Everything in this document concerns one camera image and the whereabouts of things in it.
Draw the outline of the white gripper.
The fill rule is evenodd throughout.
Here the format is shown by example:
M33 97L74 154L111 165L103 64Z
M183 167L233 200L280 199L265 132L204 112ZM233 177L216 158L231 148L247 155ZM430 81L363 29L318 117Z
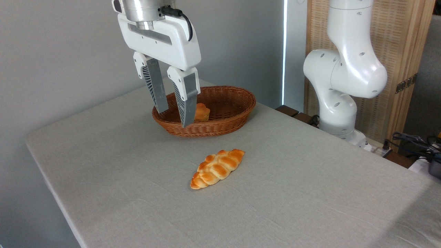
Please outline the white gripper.
M159 61L171 65L167 70L175 90L175 99L185 128L194 122L197 95L201 93L198 72L201 52L193 31L189 40L189 27L184 18L165 16L153 22L153 30L139 29L124 14L118 22L127 46L134 50L133 60L139 78L145 80L158 113L168 110L167 97Z

